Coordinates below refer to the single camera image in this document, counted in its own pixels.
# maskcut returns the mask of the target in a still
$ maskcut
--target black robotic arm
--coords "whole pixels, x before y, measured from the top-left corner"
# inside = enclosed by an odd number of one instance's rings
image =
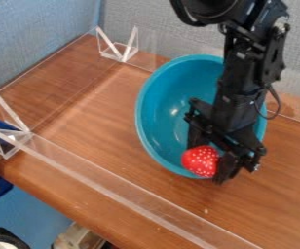
[[[215,176],[221,184],[243,167],[256,171],[267,154],[253,125],[263,115],[268,92],[280,110],[273,82],[285,69],[288,7],[281,0],[172,0],[172,4],[184,23],[219,24],[225,35],[225,72],[219,79],[216,102],[211,105],[191,98],[185,115],[188,148],[213,142],[225,151]]]

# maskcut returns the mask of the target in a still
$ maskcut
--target wooden surface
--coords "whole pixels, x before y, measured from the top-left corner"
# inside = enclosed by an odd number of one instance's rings
[[[6,92],[34,132],[261,247],[300,248],[300,124],[269,123],[259,173],[243,172],[221,187],[172,174],[145,152],[134,127],[150,73],[108,60],[98,68],[93,42],[73,44]],[[109,73],[98,78],[98,70]],[[122,248],[196,248],[25,153],[0,161],[0,175]]]

